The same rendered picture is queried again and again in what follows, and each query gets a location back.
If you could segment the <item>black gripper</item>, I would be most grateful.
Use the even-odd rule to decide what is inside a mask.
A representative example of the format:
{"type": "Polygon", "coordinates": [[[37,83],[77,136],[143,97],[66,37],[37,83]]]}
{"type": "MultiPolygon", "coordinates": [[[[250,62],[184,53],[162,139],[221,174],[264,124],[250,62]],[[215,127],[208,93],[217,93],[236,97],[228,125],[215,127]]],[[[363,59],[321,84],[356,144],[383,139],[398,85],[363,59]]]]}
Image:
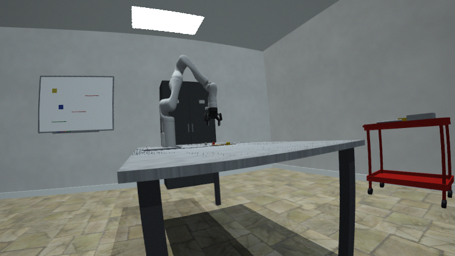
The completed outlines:
{"type": "Polygon", "coordinates": [[[210,119],[218,120],[218,126],[220,126],[220,121],[222,120],[222,115],[221,115],[221,113],[218,113],[217,107],[208,108],[208,112],[209,113],[204,114],[204,120],[207,122],[207,126],[209,126],[210,119]],[[208,119],[207,119],[207,116],[209,116],[208,119]],[[220,117],[220,119],[218,116],[220,117]]]}

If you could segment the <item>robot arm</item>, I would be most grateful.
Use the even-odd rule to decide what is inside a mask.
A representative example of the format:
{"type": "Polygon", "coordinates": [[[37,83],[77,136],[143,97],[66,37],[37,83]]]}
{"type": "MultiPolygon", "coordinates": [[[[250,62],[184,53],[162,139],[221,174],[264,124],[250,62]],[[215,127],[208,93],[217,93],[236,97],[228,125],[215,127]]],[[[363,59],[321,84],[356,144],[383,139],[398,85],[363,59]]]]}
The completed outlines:
{"type": "Polygon", "coordinates": [[[205,107],[205,110],[211,107],[217,107],[217,85],[215,83],[209,83],[208,79],[196,68],[193,62],[187,56],[181,55],[176,62],[174,73],[169,82],[171,96],[168,99],[162,99],[159,104],[162,147],[176,146],[175,119],[169,116],[168,112],[176,109],[178,95],[183,82],[182,74],[187,66],[192,71],[195,79],[209,92],[208,107],[205,107]]]}

